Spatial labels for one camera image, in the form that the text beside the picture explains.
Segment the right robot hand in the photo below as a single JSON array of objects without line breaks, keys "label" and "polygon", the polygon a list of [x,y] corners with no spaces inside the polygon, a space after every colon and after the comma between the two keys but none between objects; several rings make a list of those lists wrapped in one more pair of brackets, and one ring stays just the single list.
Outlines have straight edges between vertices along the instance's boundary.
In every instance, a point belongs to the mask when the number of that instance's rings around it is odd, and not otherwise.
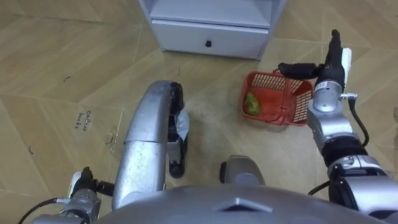
[{"label": "right robot hand", "polygon": [[346,73],[341,60],[343,48],[341,36],[337,29],[331,31],[331,40],[324,63],[284,63],[277,66],[277,70],[285,77],[293,80],[313,80],[317,83],[333,81],[345,89]]}]

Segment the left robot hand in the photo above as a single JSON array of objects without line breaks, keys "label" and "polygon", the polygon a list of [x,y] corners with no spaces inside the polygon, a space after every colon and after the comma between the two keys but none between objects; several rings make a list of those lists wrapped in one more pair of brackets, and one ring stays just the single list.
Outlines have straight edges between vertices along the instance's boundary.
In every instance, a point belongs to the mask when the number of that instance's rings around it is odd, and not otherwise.
[{"label": "left robot hand", "polygon": [[94,193],[100,193],[109,197],[113,196],[114,184],[95,179],[89,167],[74,173],[72,176],[67,196],[72,198],[79,190],[88,189]]}]

